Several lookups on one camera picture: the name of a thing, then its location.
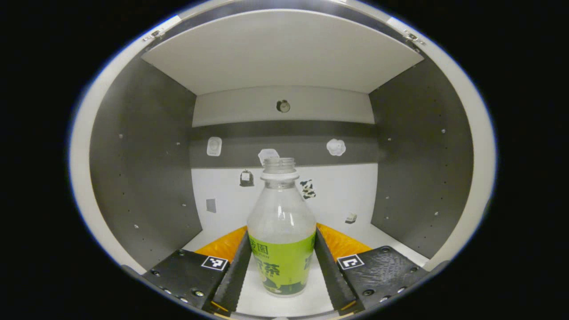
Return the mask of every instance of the plastic bottle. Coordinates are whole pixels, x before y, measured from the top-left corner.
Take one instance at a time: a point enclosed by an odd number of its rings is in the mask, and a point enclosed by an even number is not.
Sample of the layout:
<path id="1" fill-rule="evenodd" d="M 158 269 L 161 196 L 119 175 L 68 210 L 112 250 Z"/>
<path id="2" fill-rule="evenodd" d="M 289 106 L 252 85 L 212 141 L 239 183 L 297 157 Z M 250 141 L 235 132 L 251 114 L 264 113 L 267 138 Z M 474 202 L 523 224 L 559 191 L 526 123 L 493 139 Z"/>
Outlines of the plastic bottle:
<path id="1" fill-rule="evenodd" d="M 265 159 L 265 188 L 247 219 L 263 285 L 280 297 L 306 287 L 316 236 L 316 219 L 295 187 L 294 164 L 293 158 Z"/>

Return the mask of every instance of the bottle neck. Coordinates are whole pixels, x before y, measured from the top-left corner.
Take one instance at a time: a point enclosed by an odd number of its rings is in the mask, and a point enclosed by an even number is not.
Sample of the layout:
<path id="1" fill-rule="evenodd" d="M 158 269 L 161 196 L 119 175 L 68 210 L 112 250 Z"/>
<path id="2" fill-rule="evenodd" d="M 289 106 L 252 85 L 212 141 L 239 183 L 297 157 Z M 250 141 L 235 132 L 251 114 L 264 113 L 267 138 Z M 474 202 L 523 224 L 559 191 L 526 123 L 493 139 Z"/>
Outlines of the bottle neck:
<path id="1" fill-rule="evenodd" d="M 294 188 L 294 179 L 290 180 L 265 180 L 265 188 L 269 189 L 291 189 Z"/>

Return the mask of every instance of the black background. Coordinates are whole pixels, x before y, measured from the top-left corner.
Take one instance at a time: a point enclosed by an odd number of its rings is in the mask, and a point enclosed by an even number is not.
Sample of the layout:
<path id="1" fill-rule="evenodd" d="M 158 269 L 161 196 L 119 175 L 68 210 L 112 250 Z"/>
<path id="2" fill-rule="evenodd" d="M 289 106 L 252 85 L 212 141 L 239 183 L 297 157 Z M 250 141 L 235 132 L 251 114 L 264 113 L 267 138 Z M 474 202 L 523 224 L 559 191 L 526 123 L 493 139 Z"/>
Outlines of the black background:
<path id="1" fill-rule="evenodd" d="M 562 294 L 545 289 L 563 269 L 545 253 L 563 243 L 549 228 L 566 212 L 555 202 L 555 184 L 546 181 L 548 169 L 562 161 L 554 138 L 562 125 L 542 71 L 557 69 L 562 55 L 549 38 L 560 9 L 547 2 L 375 5 L 437 42 L 470 75 L 488 104 L 500 155 L 489 215 L 468 246 L 436 279 L 378 317 L 511 316 L 562 302 Z M 4 279 L 7 304 L 21 313 L 197 318 L 106 256 L 82 223 L 67 172 L 68 130 L 82 90 L 116 52 L 188 7 L 187 1 L 51 1 L 12 2 L 2 10 L 3 21 L 13 23 L 2 41 L 10 79 L 5 108 L 17 112 L 4 126 L 15 143 L 5 156 L 13 162 L 6 175 L 15 177 L 6 216 L 18 220 L 4 224 L 5 234 L 13 234 L 5 247 L 15 249 L 5 259 Z M 548 58 L 540 60 L 544 52 Z M 536 156 L 547 164 L 534 162 Z"/>

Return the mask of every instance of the green bottle label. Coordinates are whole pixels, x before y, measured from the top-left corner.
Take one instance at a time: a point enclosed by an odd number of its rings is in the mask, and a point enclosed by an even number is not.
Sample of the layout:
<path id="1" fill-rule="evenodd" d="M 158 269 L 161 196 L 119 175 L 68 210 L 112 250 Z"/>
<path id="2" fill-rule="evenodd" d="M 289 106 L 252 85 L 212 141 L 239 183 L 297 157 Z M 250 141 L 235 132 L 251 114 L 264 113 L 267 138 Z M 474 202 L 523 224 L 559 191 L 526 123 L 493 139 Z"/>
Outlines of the green bottle label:
<path id="1" fill-rule="evenodd" d="M 251 249 L 265 289 L 275 294 L 294 294 L 306 286 L 316 232 L 294 243 L 267 243 L 249 235 Z"/>

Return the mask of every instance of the cow print sticker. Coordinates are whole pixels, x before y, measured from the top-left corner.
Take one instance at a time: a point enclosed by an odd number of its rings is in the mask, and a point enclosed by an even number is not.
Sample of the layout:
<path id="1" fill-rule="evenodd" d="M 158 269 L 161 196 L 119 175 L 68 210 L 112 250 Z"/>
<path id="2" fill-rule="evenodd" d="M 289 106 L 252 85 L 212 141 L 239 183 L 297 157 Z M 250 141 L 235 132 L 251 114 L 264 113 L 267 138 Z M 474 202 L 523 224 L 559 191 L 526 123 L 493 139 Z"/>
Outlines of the cow print sticker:
<path id="1" fill-rule="evenodd" d="M 314 198 L 316 192 L 314 192 L 314 187 L 312 186 L 312 179 L 307 181 L 301 181 L 300 186 L 302 187 L 302 197 L 305 199 Z"/>

